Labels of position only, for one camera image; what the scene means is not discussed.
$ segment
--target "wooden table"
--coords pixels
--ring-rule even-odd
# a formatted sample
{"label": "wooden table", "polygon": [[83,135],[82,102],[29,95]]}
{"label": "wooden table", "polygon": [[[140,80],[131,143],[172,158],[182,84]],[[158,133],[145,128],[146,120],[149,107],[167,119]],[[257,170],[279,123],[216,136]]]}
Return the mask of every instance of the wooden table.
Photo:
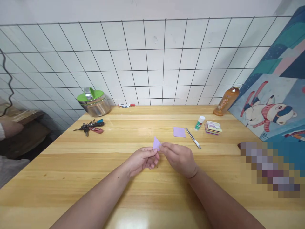
{"label": "wooden table", "polygon": [[[137,106],[112,108],[102,117],[101,135],[79,128],[93,120],[83,115],[0,190],[0,228],[49,228],[71,205],[154,136],[192,149],[198,165],[249,210],[266,228],[303,228],[304,199],[280,199],[243,169],[240,142],[259,142],[231,114],[217,117],[214,106]],[[221,124],[220,136],[193,128],[200,115]],[[187,127],[191,138],[173,136]],[[209,228],[203,207],[186,179],[164,155],[158,168],[144,170],[127,186],[105,228]]]}

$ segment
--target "purple paper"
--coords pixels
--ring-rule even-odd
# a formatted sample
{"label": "purple paper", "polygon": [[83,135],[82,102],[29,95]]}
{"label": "purple paper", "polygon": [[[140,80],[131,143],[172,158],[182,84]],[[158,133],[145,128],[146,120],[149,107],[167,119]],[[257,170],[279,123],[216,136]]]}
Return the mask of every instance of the purple paper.
{"label": "purple paper", "polygon": [[160,146],[161,143],[159,142],[159,140],[155,137],[154,141],[153,141],[153,147],[152,149],[158,149],[158,151],[160,150]]}
{"label": "purple paper", "polygon": [[175,137],[186,137],[184,128],[174,127]]}

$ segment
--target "green lid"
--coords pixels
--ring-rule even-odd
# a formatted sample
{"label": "green lid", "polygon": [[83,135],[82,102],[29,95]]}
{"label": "green lid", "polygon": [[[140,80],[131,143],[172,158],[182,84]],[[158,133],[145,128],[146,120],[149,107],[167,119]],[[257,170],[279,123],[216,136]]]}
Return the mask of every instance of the green lid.
{"label": "green lid", "polygon": [[[104,92],[103,92],[103,91],[100,91],[100,90],[93,90],[91,87],[90,87],[89,89],[90,89],[91,95],[92,95],[92,97],[93,97],[93,99],[90,99],[90,100],[97,99],[97,98],[99,98],[99,97],[101,97],[101,96],[104,95]],[[87,99],[85,93],[80,94],[76,99],[77,99],[78,101],[82,101],[82,102],[90,101],[89,99]]]}

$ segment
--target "black cable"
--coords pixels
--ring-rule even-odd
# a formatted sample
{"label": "black cable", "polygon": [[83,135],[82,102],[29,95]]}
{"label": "black cable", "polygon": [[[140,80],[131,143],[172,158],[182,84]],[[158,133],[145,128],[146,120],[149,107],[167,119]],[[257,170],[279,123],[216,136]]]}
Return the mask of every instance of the black cable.
{"label": "black cable", "polygon": [[8,84],[9,84],[10,90],[12,91],[12,94],[9,96],[10,105],[9,105],[7,108],[5,108],[3,114],[0,115],[0,117],[2,117],[2,116],[4,116],[4,115],[6,114],[7,109],[10,108],[11,106],[13,106],[13,102],[12,102],[12,100],[11,100],[10,98],[13,96],[14,91],[13,91],[13,89],[12,89],[12,86],[10,85],[10,83],[11,83],[12,80],[13,80],[13,77],[11,76],[11,74],[10,74],[10,73],[6,70],[6,68],[5,68],[6,57],[5,57],[5,55],[4,55],[4,53],[3,53],[3,51],[2,51],[1,48],[0,48],[0,51],[1,51],[1,54],[3,55],[3,64],[2,64],[2,67],[4,68],[4,70],[6,71],[6,73],[10,76],[10,80],[9,80],[9,83],[8,83]]}

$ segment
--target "cartoon bear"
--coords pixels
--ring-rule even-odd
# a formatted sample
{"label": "cartoon bear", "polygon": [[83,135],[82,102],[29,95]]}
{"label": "cartoon bear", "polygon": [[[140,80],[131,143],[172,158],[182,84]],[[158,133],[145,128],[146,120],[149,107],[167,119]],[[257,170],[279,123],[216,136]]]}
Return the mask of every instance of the cartoon bear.
{"label": "cartoon bear", "polygon": [[244,107],[246,119],[249,120],[247,125],[253,126],[253,128],[264,125],[266,132],[270,131],[270,122],[284,125],[287,120],[297,116],[297,113],[292,110],[291,106],[275,103],[274,95],[269,98],[265,105],[261,104],[257,97],[254,97],[251,104],[247,103]]}

